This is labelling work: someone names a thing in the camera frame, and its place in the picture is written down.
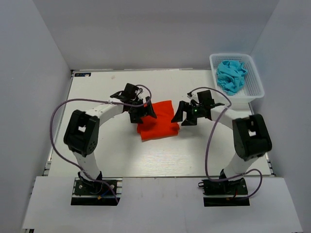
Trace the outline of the orange t-shirt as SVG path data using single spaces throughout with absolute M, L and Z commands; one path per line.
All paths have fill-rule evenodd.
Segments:
M 146 116 L 143 123 L 137 125 L 137 133 L 142 141 L 161 139 L 177 136 L 179 132 L 178 123 L 171 123 L 174 117 L 174 109 L 171 100 L 165 100 L 152 104 L 157 118 Z

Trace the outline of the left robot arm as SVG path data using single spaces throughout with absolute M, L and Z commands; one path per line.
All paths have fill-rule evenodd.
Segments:
M 94 151 L 98 145 L 100 127 L 117 115 L 127 112 L 132 124 L 142 124 L 144 117 L 157 118 L 151 102 L 151 91 L 144 85 L 127 83 L 107 101 L 87 111 L 71 114 L 64 143 L 75 156 L 80 171 L 78 177 L 86 188 L 97 194 L 103 187 L 102 172 L 97 166 Z

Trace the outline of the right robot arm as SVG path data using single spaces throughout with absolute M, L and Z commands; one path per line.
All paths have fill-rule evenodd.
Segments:
M 213 121 L 213 126 L 207 140 L 205 154 L 205 174 L 208 180 L 220 183 L 224 193 L 232 193 L 237 188 L 237 180 L 253 171 L 251 165 L 271 151 L 272 141 L 268 133 L 264 118 L 260 114 L 240 117 L 239 113 L 231 109 L 231 100 L 223 94 L 228 104 L 216 103 L 211 93 L 217 91 L 209 87 L 198 87 L 187 93 L 189 102 L 181 100 L 172 123 L 180 122 L 182 126 L 197 125 L 198 118 Z M 233 132 L 235 154 L 229 164 L 222 170 L 218 179 L 210 177 L 208 172 L 208 156 L 211 141 L 218 124 L 223 124 Z

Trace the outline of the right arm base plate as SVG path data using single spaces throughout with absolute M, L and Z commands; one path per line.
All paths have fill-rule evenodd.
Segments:
M 201 180 L 198 187 L 203 190 L 205 207 L 249 206 L 248 190 L 244 178 L 236 181 L 212 182 Z

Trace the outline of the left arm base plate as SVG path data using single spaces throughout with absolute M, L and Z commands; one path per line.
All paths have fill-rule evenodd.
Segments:
M 109 184 L 91 186 L 75 178 L 71 206 L 117 206 L 121 198 L 122 178 L 105 180 Z

